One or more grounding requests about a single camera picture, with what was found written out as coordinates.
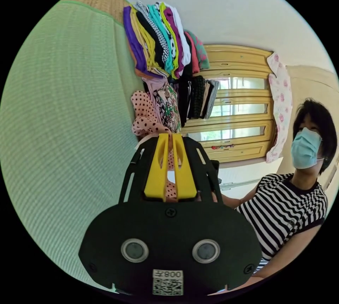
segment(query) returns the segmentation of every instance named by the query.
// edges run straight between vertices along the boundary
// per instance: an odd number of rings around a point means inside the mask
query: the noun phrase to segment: blue face mask
[[[307,169],[323,159],[317,159],[321,140],[318,133],[306,127],[297,133],[291,148],[292,162],[296,169]]]

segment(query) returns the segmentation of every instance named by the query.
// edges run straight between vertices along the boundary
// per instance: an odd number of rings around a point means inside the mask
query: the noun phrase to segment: pink floral towel
[[[277,124],[277,139],[274,147],[267,153],[266,162],[272,163],[279,158],[287,139],[292,114],[291,79],[285,65],[274,52],[267,58],[267,64],[273,73],[268,76],[273,98],[273,115]]]
[[[136,91],[131,97],[135,111],[135,121],[132,124],[132,131],[141,138],[150,134],[168,133],[170,130],[158,122],[154,106],[146,92]],[[168,155],[168,170],[174,170],[173,150]],[[167,180],[166,197],[176,198],[176,185]]]

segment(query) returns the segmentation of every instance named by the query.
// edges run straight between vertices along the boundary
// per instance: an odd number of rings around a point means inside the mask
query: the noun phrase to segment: lens
[[[220,254],[220,247],[217,242],[210,239],[204,239],[194,245],[192,255],[199,263],[211,263],[215,261]]]
[[[140,239],[128,239],[121,246],[122,255],[132,263],[143,262],[148,257],[148,247]]]

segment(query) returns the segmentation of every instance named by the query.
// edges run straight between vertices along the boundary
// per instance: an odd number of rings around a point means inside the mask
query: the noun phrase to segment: screw
[[[173,209],[173,208],[168,208],[168,209],[166,209],[165,214],[166,214],[167,217],[173,218],[173,217],[176,216],[177,210]]]
[[[89,267],[89,269],[92,272],[97,272],[98,271],[97,267],[93,263],[90,263],[88,267]]]
[[[253,264],[249,264],[244,268],[244,274],[248,275],[249,273],[254,271],[254,265]]]

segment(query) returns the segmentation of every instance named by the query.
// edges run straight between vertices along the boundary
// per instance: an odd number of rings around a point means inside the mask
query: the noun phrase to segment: black hair
[[[322,156],[325,158],[319,172],[319,174],[322,174],[331,164],[337,151],[337,133],[327,108],[312,98],[307,98],[298,107],[297,117],[293,124],[293,139],[296,137],[300,124],[304,121],[307,114],[310,115],[312,122],[319,127],[319,133],[322,138]]]

